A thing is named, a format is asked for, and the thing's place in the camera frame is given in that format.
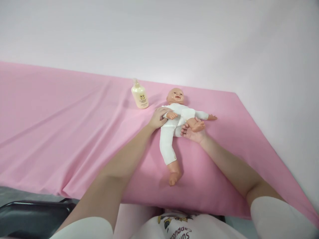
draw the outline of black chair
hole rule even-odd
[[[71,199],[60,202],[14,201],[0,207],[0,237],[47,239],[75,208]]]

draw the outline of lotion bottle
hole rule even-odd
[[[139,84],[136,78],[133,79],[132,94],[138,108],[146,109],[149,106],[145,88]]]

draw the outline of white wall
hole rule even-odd
[[[319,1],[299,1],[237,94],[319,211]]]
[[[236,92],[319,211],[318,23],[316,0],[2,0],[0,60]]]

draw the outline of pink sheet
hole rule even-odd
[[[78,199],[154,109],[165,105],[174,87],[142,82],[150,106],[140,110],[130,79],[1,62],[0,80],[0,185]],[[314,208],[237,95],[182,89],[189,107],[218,116],[206,123],[208,133],[318,227]],[[157,131],[124,203],[250,218],[245,200],[205,152],[184,138],[173,143],[184,175],[178,185],[169,187],[159,136]]]

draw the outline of white onesie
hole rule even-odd
[[[180,137],[182,125],[184,125],[190,118],[197,117],[201,120],[207,120],[209,114],[203,111],[195,111],[194,109],[190,109],[187,106],[178,103],[173,103],[163,107],[170,108],[174,113],[178,114],[175,119],[168,119],[160,129],[159,149],[165,164],[169,165],[176,160],[176,155],[172,147],[173,137]]]

